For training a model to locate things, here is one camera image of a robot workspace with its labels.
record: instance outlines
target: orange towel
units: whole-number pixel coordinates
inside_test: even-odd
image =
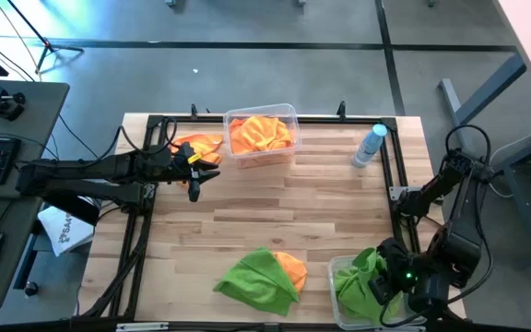
[[[284,271],[288,274],[292,285],[296,289],[296,292],[299,294],[304,288],[304,283],[306,282],[307,270],[304,262],[294,258],[291,255],[286,253],[277,252],[274,253],[274,257],[282,265]]]
[[[222,143],[222,135],[196,134],[177,137],[173,144],[181,145],[183,142],[189,142],[190,146],[194,148],[194,152],[199,153],[204,161],[220,163],[222,160],[222,157],[214,152]],[[171,152],[175,151],[177,148],[171,146]]]
[[[230,149],[234,154],[292,147],[290,131],[276,117],[251,116],[230,123]]]

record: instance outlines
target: water bottle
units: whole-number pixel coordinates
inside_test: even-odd
[[[351,159],[351,164],[357,168],[366,167],[376,151],[383,144],[383,139],[387,132],[388,130],[386,130],[384,124],[375,124],[372,127],[372,131],[361,142],[358,151],[356,151],[356,154]]]

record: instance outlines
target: plastic bin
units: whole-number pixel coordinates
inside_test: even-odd
[[[292,147],[243,154],[232,153],[230,147],[230,123],[234,119],[247,119],[250,116],[254,115],[277,117],[279,121],[286,124],[286,127],[290,131]],[[294,151],[301,148],[301,130],[299,129],[299,122],[296,116],[296,111],[294,110],[294,107],[292,107],[292,105],[290,104],[286,103],[278,105],[251,107],[240,110],[231,110],[225,113],[223,121],[227,153],[231,158],[237,161],[237,166],[239,168],[250,168],[256,166],[292,162]]]
[[[332,258],[331,261],[329,261],[329,265],[327,266],[327,269],[328,269],[327,276],[329,277],[329,290],[331,291],[331,302],[333,304],[333,317],[336,319],[337,325],[343,328],[344,330],[358,330],[358,329],[370,329],[370,328],[382,327],[382,326],[377,326],[374,322],[372,322],[369,319],[349,318],[345,316],[343,314],[343,306],[337,300],[336,285],[335,285],[333,276],[339,269],[351,267],[351,262],[353,262],[354,258],[356,258],[355,255],[335,257],[335,258]],[[401,304],[399,313],[395,317],[385,318],[385,323],[397,323],[407,317],[410,317],[413,314],[415,313],[412,310],[410,310],[407,306],[407,294],[405,294],[405,296],[403,297],[403,303]],[[405,324],[399,327],[398,329],[419,331],[421,329],[425,329],[423,326],[419,326],[419,324],[425,323],[425,320],[426,320],[425,317],[421,316],[418,319],[413,320],[411,323]]]

